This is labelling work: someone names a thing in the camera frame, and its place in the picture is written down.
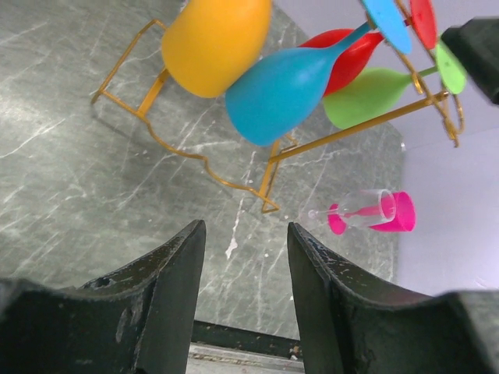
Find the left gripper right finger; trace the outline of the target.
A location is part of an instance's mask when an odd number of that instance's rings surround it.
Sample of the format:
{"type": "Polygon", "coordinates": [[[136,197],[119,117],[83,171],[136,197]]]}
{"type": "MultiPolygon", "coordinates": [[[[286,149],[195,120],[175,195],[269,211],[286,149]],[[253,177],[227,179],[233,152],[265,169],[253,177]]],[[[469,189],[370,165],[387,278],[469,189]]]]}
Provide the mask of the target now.
{"type": "Polygon", "coordinates": [[[380,279],[288,225],[308,373],[495,373],[498,293],[423,295],[380,279]]]}

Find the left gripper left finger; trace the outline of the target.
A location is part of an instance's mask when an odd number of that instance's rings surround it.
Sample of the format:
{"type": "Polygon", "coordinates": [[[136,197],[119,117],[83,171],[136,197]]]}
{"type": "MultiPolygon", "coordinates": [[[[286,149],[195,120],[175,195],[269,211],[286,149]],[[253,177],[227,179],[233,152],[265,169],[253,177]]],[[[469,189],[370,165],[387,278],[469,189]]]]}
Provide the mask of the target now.
{"type": "Polygon", "coordinates": [[[185,372],[205,243],[195,220],[78,288],[2,279],[2,372],[185,372]]]}

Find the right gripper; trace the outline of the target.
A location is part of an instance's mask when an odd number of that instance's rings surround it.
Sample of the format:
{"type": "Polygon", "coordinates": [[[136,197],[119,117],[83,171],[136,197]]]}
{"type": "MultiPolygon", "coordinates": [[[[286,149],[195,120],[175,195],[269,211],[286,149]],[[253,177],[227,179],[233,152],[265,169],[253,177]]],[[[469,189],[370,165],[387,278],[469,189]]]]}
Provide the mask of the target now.
{"type": "Polygon", "coordinates": [[[498,105],[498,17],[475,17],[451,26],[441,40],[493,105],[498,105]]]}

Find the clear wine glass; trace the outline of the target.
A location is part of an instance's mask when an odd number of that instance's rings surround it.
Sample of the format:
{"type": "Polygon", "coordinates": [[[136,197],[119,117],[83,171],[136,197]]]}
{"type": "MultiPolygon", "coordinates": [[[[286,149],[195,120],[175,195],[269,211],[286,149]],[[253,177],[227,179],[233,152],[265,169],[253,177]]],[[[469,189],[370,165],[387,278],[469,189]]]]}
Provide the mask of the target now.
{"type": "Polygon", "coordinates": [[[327,224],[336,235],[348,228],[368,228],[395,218],[395,194],[389,189],[363,189],[346,193],[327,209],[309,205],[299,215],[304,224],[327,224]]]}

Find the pink plastic wine glass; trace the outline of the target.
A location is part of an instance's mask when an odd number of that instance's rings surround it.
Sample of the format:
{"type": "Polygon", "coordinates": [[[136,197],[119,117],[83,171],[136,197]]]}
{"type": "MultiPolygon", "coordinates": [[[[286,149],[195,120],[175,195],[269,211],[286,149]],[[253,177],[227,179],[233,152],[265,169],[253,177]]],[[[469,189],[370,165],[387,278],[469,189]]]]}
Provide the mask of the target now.
{"type": "Polygon", "coordinates": [[[416,210],[411,196],[404,191],[394,192],[397,211],[395,218],[384,224],[368,227],[381,232],[410,232],[416,226],[416,210]]]}

